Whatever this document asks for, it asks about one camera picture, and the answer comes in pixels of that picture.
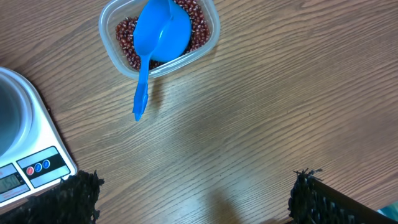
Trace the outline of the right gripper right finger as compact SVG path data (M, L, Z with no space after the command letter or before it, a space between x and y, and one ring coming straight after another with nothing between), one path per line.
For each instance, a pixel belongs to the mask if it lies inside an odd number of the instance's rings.
M290 191L289 217L294 224L397 224L397 221L327 186L317 170L297 171Z

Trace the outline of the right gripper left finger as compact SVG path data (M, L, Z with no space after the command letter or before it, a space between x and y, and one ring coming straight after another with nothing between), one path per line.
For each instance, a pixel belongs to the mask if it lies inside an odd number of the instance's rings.
M1 215L2 224L89 224L96 223L95 208L104 180L96 172L83 170L39 196Z

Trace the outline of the blue plastic measuring scoop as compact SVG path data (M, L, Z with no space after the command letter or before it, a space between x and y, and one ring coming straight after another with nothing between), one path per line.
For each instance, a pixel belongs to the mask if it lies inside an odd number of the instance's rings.
M134 47L141 58L132 111L136 121L144 114L149 97L150 61L167 63L181 56L191 30L188 13L173 0L150 0L145 5L133 32Z

